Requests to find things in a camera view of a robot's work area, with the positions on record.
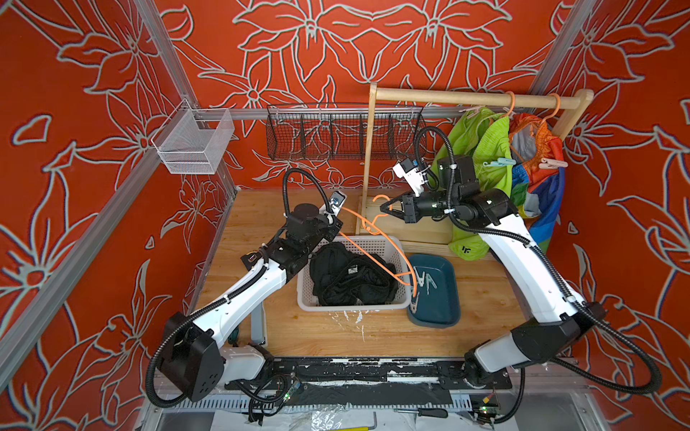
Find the black shorts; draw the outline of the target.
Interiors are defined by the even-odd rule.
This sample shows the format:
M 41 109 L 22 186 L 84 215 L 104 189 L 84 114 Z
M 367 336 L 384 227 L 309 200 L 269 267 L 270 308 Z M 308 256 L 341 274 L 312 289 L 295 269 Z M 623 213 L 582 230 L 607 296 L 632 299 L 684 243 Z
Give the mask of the black shorts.
M 310 260 L 309 274 L 321 306 L 384 305 L 395 299 L 398 289 L 381 266 L 341 242 L 322 246 Z

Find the mint clothespin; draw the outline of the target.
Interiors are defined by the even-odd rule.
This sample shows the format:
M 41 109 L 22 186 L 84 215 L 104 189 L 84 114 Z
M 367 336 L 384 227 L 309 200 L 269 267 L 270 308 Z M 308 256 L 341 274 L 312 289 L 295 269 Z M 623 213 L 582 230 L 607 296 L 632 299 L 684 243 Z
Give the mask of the mint clothespin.
M 490 162 L 483 162 L 484 167 L 512 167 L 517 164 L 517 161 L 511 158 L 499 157 Z

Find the lime green shorts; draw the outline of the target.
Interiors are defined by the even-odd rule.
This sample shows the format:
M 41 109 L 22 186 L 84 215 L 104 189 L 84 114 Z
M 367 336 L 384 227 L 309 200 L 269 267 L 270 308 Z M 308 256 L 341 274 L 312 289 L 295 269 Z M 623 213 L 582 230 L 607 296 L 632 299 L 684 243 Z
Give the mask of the lime green shorts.
M 512 169 L 510 167 L 484 167 L 499 157 L 510 158 L 510 119 L 489 109 L 467 111 L 456 122 L 448 137 L 454 156 L 469 156 L 473 160 L 480 190 L 497 189 L 507 196 L 512 190 Z M 458 226 L 467 222 L 452 217 L 453 238 L 449 249 L 466 261 L 481 260 L 490 251 L 489 245 L 476 233 L 469 233 Z

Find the orange hanger of green shorts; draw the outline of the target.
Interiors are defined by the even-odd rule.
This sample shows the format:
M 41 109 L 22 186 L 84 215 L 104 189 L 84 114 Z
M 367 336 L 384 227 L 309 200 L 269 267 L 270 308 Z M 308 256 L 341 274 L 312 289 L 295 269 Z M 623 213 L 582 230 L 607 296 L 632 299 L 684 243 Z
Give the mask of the orange hanger of green shorts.
M 503 118 L 512 119 L 514 111 L 516 108 L 517 96 L 512 91 L 506 91 L 506 94 L 510 97 L 510 104 L 503 108 Z

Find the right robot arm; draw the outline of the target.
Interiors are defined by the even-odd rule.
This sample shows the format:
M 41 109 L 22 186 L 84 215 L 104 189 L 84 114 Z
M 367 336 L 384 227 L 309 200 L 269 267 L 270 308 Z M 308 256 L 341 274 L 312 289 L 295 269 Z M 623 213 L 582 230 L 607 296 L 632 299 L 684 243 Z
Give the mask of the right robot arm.
M 404 211 L 400 218 L 407 224 L 424 217 L 447 219 L 457 229 L 479 235 L 516 282 L 528 306 L 528 321 L 465 354 L 462 376 L 468 385 L 482 388 L 494 374 L 509 366 L 524 369 L 553 363 L 621 393 L 645 395 L 659 390 L 661 371 L 650 355 L 605 323 L 606 311 L 600 303 L 587 301 L 570 287 L 531 237 L 505 192 L 480 190 L 470 158 L 449 151 L 440 171 L 432 175 L 422 157 L 416 156 L 413 162 L 405 162 L 404 171 L 421 181 L 432 177 L 436 185 L 431 190 L 414 185 L 402 195 Z M 649 370 L 649 382 L 618 384 L 558 357 L 593 328 L 610 335 L 639 357 Z

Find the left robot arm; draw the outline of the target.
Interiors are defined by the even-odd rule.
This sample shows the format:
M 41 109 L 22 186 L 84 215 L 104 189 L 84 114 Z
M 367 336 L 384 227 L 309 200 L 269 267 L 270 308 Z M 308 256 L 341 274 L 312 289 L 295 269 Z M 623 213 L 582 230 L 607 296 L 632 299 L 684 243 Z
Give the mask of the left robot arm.
M 263 301 L 282 289 L 309 262 L 323 241 L 332 242 L 341 231 L 338 215 L 346 202 L 340 191 L 328 195 L 314 175 L 290 168 L 283 176 L 299 173 L 312 181 L 323 206 L 289 204 L 282 191 L 285 223 L 267 244 L 244 255 L 246 274 L 214 302 L 189 315 L 178 312 L 166 323 L 161 345 L 151 358 L 145 377 L 145 392 L 156 407 L 172 408 L 185 400 L 198 402 L 219 384 L 235 386 L 255 402 L 281 402 L 290 390 L 285 377 L 279 392 L 262 397 L 249 382 L 260 375 L 267 356 L 258 347 L 240 348 L 224 357 L 221 348 L 231 333 Z

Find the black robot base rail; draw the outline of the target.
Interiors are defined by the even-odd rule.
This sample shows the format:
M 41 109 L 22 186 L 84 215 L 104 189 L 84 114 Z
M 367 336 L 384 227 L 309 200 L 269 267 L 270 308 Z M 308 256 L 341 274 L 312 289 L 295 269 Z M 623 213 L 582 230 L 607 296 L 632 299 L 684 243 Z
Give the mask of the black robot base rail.
M 459 397 L 510 391 L 506 371 L 480 388 L 461 375 L 463 359 L 456 357 L 277 357 L 246 384 L 254 389 L 275 375 L 300 382 L 289 407 L 440 406 L 462 408 Z

